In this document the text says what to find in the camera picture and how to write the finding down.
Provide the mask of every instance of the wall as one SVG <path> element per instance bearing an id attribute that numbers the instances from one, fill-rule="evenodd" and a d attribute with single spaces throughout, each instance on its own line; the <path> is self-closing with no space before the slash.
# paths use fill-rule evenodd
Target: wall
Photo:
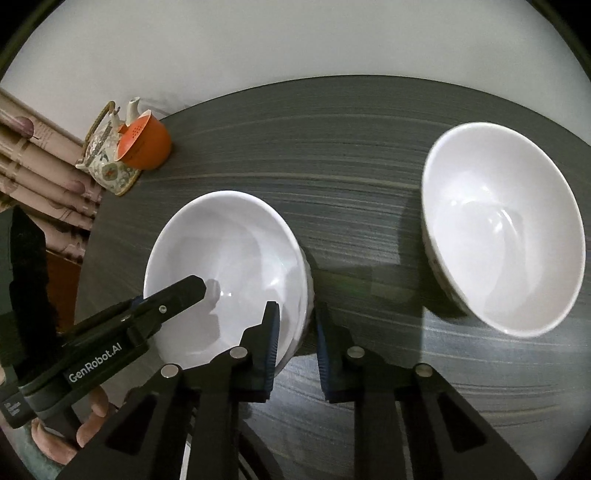
<path id="1" fill-rule="evenodd" d="M 160 115 L 327 74 L 417 76 L 518 102 L 591 143 L 591 83 L 525 0 L 66 0 L 1 82 L 78 137 L 108 100 Z"/>

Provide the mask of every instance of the floral curtain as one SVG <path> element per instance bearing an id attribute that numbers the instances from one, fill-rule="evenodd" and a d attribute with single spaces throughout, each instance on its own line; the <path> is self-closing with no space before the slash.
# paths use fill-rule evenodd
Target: floral curtain
<path id="1" fill-rule="evenodd" d="M 74 167 L 80 143 L 0 89 L 0 211 L 21 205 L 47 249 L 81 262 L 103 189 Z"/>

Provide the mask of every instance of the orange cup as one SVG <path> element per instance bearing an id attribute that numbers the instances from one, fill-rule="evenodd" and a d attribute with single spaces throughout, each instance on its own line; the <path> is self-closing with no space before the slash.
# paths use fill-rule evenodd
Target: orange cup
<path id="1" fill-rule="evenodd" d="M 117 160 L 139 170 L 158 168 L 170 155 L 172 141 L 166 127 L 146 110 L 130 126 L 119 130 Z"/>

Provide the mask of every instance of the orange strainer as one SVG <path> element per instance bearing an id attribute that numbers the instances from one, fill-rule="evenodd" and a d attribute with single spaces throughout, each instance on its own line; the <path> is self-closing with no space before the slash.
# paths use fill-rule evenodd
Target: orange strainer
<path id="1" fill-rule="evenodd" d="M 122 125 L 117 160 L 140 170 L 158 168 L 170 155 L 172 142 L 166 127 L 146 110 L 130 126 Z"/>

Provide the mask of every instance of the silver rivet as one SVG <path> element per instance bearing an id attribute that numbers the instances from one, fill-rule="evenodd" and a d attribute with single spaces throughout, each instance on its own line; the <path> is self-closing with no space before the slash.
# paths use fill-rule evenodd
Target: silver rivet
<path id="1" fill-rule="evenodd" d="M 428 378 L 431 375 L 433 375 L 433 369 L 431 368 L 431 365 L 427 364 L 418 364 L 414 368 L 414 371 L 417 373 L 419 377 Z"/>
<path id="2" fill-rule="evenodd" d="M 172 378 L 178 373 L 178 367 L 173 364 L 164 365 L 160 370 L 160 374 L 164 378 Z"/>
<path id="3" fill-rule="evenodd" d="M 365 355 L 365 350 L 360 346 L 350 346 L 347 348 L 347 355 L 351 358 L 362 358 Z"/>
<path id="4" fill-rule="evenodd" d="M 232 358 L 244 358 L 248 355 L 248 350 L 246 350 L 243 346 L 235 346 L 232 350 L 230 350 L 230 356 Z"/>

